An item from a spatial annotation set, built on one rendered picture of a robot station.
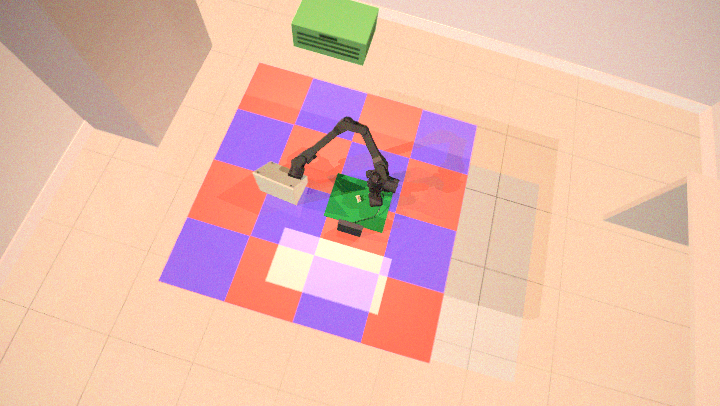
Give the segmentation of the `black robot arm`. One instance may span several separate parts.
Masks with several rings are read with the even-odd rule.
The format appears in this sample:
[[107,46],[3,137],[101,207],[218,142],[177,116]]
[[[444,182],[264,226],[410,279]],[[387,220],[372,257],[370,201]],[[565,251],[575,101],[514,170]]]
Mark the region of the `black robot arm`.
[[300,179],[303,177],[305,171],[305,164],[309,164],[317,156],[316,153],[332,141],[338,135],[351,131],[361,134],[373,160],[374,169],[376,172],[369,171],[367,178],[370,179],[372,187],[378,188],[382,184],[382,188],[378,192],[392,192],[395,194],[398,187],[399,179],[389,176],[388,167],[389,164],[385,157],[380,153],[367,125],[361,124],[358,121],[353,120],[350,116],[345,116],[340,119],[335,127],[326,134],[322,139],[315,143],[312,147],[304,150],[291,160],[291,167],[288,176]]

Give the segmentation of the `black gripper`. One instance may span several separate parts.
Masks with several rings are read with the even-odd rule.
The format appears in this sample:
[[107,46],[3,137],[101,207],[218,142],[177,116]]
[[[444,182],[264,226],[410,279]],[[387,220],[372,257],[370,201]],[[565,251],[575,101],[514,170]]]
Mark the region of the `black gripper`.
[[[376,172],[375,170],[367,170],[367,171],[366,171],[366,178],[367,178],[367,175],[368,175],[369,171]],[[383,205],[382,197],[381,197],[380,192],[378,192],[379,189],[382,188],[382,184],[381,184],[381,186],[378,187],[378,188],[372,187],[371,184],[370,184],[370,179],[368,179],[368,181],[367,181],[367,186],[368,186],[368,188],[369,188],[369,192],[371,192],[371,193],[368,193],[368,195],[369,195],[370,207],[382,206],[382,205]]]

